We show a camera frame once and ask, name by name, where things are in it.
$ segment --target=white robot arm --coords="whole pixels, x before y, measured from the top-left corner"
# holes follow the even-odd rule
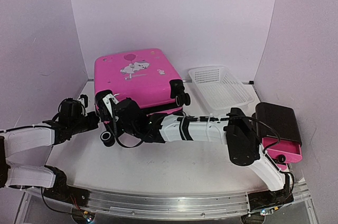
[[[286,175],[275,162],[264,153],[263,146],[238,108],[232,108],[230,118],[191,117],[168,114],[146,116],[131,99],[119,102],[111,92],[104,91],[96,96],[97,107],[102,121],[106,121],[107,131],[101,135],[106,146],[125,132],[147,143],[172,141],[203,141],[228,146],[230,161],[253,170],[267,185],[270,191],[285,187]]]
[[[52,120],[0,131],[0,188],[42,187],[47,188],[44,191],[46,197],[72,203],[72,195],[79,205],[86,204],[89,192],[68,186],[65,173],[56,167],[28,166],[8,161],[13,154],[40,146],[61,144],[70,140],[72,135],[98,128],[99,118],[96,113],[86,114],[86,100],[87,96],[83,96],[81,101],[65,99]]]

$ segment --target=mesh basket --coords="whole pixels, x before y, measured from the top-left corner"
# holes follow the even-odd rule
[[[202,67],[189,71],[197,94],[209,113],[225,114],[231,107],[254,101],[252,96],[226,67]]]

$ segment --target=black case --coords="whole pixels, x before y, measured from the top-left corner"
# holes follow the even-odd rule
[[[299,133],[295,112],[293,109],[261,102],[256,106],[256,118],[275,129],[280,138],[286,141],[297,142],[302,146],[302,139]],[[257,125],[259,138],[276,136],[265,126]]]

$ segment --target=suitcase wheel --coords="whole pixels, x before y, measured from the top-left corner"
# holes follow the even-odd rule
[[[176,101],[177,106],[179,107],[182,107],[184,104],[188,106],[191,103],[191,99],[188,93],[182,93],[182,94],[177,95],[175,97],[175,101]]]
[[[107,147],[113,146],[115,144],[114,137],[108,131],[101,133],[100,138],[101,138],[101,141],[104,143],[104,145]]]

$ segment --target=small pink box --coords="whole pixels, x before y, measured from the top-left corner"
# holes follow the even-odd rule
[[[276,141],[276,138],[264,137],[262,138],[262,145],[263,147],[266,147]],[[301,146],[297,142],[286,141],[283,139],[280,140],[278,145],[270,147],[267,151],[269,156],[273,159],[278,159],[280,155],[284,155],[285,163],[297,163],[303,158]]]
[[[100,57],[95,61],[95,95],[111,90],[119,101],[131,98],[147,113],[181,110],[171,98],[171,80],[182,80],[159,49]]]

